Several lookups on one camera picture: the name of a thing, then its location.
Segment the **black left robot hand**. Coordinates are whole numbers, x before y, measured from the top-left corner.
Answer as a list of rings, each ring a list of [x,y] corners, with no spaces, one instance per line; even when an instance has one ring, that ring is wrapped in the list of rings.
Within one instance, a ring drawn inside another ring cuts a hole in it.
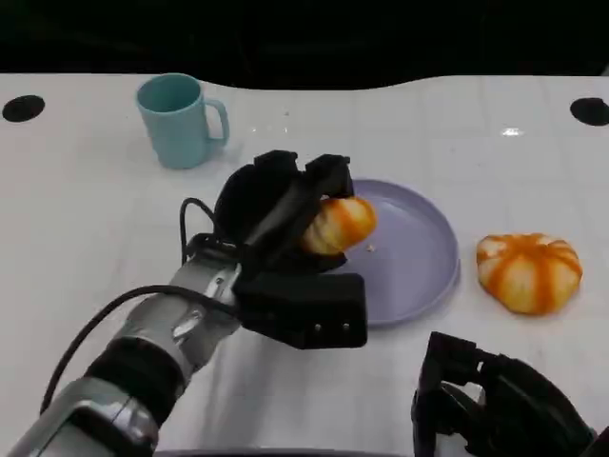
[[[303,247],[306,229],[324,197],[354,194],[350,159],[323,154],[297,166],[298,154],[272,150],[235,171],[216,202],[215,231],[239,247],[244,270],[257,274],[318,274],[339,268],[346,257]]]

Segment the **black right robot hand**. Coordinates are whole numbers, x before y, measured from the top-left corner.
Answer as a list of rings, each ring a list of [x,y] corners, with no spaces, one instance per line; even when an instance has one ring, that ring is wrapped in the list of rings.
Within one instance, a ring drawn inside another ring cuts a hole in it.
[[[414,452],[460,435],[473,456],[581,456],[597,438],[570,400],[524,362],[431,333],[415,391]]]

